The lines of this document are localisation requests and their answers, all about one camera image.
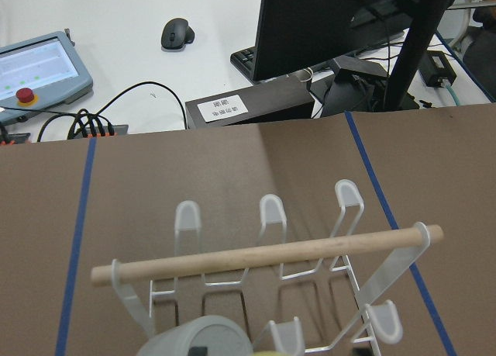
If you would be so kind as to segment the grey plastic cup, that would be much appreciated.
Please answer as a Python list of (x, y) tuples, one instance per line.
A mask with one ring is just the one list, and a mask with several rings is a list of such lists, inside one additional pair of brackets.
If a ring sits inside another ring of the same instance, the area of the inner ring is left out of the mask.
[(244, 330), (232, 320), (217, 315), (201, 316), (156, 335), (138, 355), (188, 355), (192, 348), (207, 355), (252, 355), (253, 346)]

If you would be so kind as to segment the wooden rack dowel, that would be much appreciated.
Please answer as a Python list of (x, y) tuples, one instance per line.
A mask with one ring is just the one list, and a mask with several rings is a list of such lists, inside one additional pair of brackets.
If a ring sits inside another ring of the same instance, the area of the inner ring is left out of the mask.
[(443, 238), (441, 226), (416, 223), (414, 227), (400, 230), (129, 262), (117, 267), (117, 277), (122, 283), (179, 278), (344, 254), (421, 247), (423, 244), (438, 243)]

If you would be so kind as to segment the black box with label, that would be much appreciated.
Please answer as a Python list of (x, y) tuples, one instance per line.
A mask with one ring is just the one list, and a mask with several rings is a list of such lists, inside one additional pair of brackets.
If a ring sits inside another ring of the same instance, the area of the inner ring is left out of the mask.
[(315, 100), (304, 83), (287, 77), (185, 103), (190, 129), (308, 119)]

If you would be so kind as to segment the black keyboard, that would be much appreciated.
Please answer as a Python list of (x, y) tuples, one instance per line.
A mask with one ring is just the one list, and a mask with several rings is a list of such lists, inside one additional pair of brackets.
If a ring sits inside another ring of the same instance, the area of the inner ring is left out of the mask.
[(231, 54), (231, 64), (249, 81), (252, 81), (254, 47), (239, 50)]

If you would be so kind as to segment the black computer mouse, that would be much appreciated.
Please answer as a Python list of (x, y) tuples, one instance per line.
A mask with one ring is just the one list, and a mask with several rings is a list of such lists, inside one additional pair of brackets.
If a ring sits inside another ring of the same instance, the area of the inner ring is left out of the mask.
[(164, 26), (160, 43), (164, 50), (176, 51), (184, 49), (194, 40), (195, 31), (190, 27), (189, 22), (183, 18), (175, 18)]

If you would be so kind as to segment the orange black connector hub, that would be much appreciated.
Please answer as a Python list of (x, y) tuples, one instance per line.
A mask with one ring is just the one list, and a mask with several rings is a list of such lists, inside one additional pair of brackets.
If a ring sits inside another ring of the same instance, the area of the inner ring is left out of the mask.
[(80, 109), (77, 112), (52, 112), (52, 116), (41, 126), (36, 142), (42, 141), (47, 127), (55, 120), (70, 117), (71, 125), (67, 130), (67, 140), (79, 138), (114, 137), (118, 135), (115, 125), (101, 113)]

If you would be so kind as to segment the black monitor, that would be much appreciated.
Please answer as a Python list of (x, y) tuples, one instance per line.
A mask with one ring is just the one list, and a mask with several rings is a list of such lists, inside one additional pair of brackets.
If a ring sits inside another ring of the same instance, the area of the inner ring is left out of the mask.
[(263, 81), (407, 36), (387, 81), (384, 108), (400, 107), (422, 55), (454, 0), (261, 0), (250, 77)]

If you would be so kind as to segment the black power adapter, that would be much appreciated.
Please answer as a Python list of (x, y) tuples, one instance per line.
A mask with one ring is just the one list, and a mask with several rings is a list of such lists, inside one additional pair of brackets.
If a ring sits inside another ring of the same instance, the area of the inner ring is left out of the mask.
[(425, 85), (432, 88), (450, 85), (456, 80), (456, 73), (451, 67), (446, 55), (439, 50), (427, 50), (418, 66), (418, 71)]

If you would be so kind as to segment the blue teach pendant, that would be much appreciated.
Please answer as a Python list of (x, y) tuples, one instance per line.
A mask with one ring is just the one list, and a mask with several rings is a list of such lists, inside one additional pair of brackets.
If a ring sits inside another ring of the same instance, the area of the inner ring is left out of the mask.
[(66, 30), (1, 48), (1, 123), (6, 126), (69, 104), (92, 86)]

